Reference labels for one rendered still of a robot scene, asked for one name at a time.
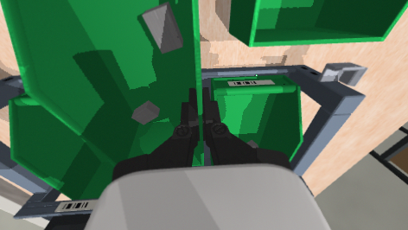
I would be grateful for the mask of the dark grey metal shelf rack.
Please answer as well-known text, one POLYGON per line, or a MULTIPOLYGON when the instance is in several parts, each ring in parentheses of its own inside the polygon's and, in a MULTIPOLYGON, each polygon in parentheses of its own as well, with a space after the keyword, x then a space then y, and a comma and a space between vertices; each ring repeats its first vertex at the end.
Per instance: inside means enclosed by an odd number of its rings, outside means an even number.
MULTIPOLYGON (((274 75, 284 80, 288 77, 300 86, 301 92, 321 105, 290 161, 291 170, 303 180, 302 176, 309 166, 366 97, 349 86, 356 86, 367 69, 352 62, 326 63, 321 73, 306 65, 204 68, 201 80, 202 89, 209 88, 211 101, 213 78, 274 75)), ((0 80, 0 109, 26 96, 21 75, 0 80)), ((61 192, 10 159, 10 147, 2 141, 0 176, 33 194, 13 216, 14 219, 42 217, 50 221, 53 216, 91 214, 99 199, 56 201, 61 192)))

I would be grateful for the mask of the black case with orange latches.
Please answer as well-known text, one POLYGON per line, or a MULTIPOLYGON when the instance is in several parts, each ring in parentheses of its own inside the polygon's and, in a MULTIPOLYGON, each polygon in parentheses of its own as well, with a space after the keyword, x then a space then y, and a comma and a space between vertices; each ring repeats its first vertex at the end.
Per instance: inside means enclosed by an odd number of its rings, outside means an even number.
POLYGON ((53 216, 44 230, 84 230, 91 214, 53 216))

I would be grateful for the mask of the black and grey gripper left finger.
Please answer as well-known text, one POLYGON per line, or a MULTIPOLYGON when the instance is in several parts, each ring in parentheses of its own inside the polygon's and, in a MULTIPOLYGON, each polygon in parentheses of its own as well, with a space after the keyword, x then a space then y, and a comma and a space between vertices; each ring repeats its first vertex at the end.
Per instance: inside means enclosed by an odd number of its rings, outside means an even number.
POLYGON ((200 141, 197 94, 189 88, 188 102, 182 102, 181 123, 173 135, 150 154, 125 159, 113 169, 112 182, 130 173, 152 169, 192 167, 194 148, 200 141))

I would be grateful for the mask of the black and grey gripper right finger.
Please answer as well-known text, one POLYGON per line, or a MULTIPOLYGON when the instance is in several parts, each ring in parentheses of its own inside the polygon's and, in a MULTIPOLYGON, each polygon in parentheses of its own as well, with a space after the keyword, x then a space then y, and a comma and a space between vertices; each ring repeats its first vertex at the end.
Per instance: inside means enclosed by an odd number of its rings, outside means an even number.
POLYGON ((214 166, 249 163, 274 164, 291 170, 290 159, 281 151, 252 148, 221 123, 218 101, 210 101, 209 88, 202 89, 203 141, 210 148, 214 166))

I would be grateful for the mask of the green bin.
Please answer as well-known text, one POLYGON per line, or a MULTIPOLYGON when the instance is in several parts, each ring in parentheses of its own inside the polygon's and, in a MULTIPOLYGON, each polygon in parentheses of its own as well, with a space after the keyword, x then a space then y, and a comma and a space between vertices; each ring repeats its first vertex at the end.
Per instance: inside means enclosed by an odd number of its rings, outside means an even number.
POLYGON ((211 79, 221 123, 245 143, 292 160, 303 142, 301 91, 274 75, 211 79))
POLYGON ((232 0, 229 34, 248 47, 383 42, 408 0, 232 0))
POLYGON ((9 108, 10 159, 71 200, 99 198, 115 167, 29 96, 9 108))
POLYGON ((150 154, 195 88, 204 166, 198 0, 0 0, 25 93, 113 164, 150 154), (142 17, 169 2, 182 48, 162 54, 142 17), (131 118, 150 101, 157 118, 131 118))

